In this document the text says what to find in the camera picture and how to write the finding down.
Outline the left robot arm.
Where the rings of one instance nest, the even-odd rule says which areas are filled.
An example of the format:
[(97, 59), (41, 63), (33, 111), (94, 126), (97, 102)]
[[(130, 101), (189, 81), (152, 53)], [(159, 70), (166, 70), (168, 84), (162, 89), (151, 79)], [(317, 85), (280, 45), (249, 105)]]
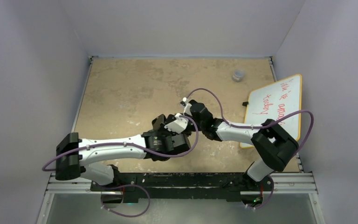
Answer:
[(180, 113), (158, 116), (153, 129), (128, 138), (110, 140), (81, 139), (78, 133), (67, 134), (56, 147), (55, 179), (68, 181), (84, 178), (114, 191), (120, 186), (118, 169), (102, 165), (117, 159), (166, 161), (188, 154), (192, 147), (189, 135), (197, 133), (195, 122)]

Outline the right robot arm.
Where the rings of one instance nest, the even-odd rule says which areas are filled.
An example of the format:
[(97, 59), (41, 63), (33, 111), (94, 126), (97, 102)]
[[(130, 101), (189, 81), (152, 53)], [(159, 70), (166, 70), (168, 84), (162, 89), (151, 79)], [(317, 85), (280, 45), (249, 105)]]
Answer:
[(254, 146), (260, 159), (250, 165), (243, 177), (249, 190), (260, 186), (262, 180), (274, 171), (283, 171), (299, 148), (297, 141), (273, 119), (262, 123), (262, 129), (239, 128), (238, 123), (228, 124), (213, 117), (203, 103), (190, 100), (185, 114), (195, 121), (206, 138), (215, 141), (236, 141)]

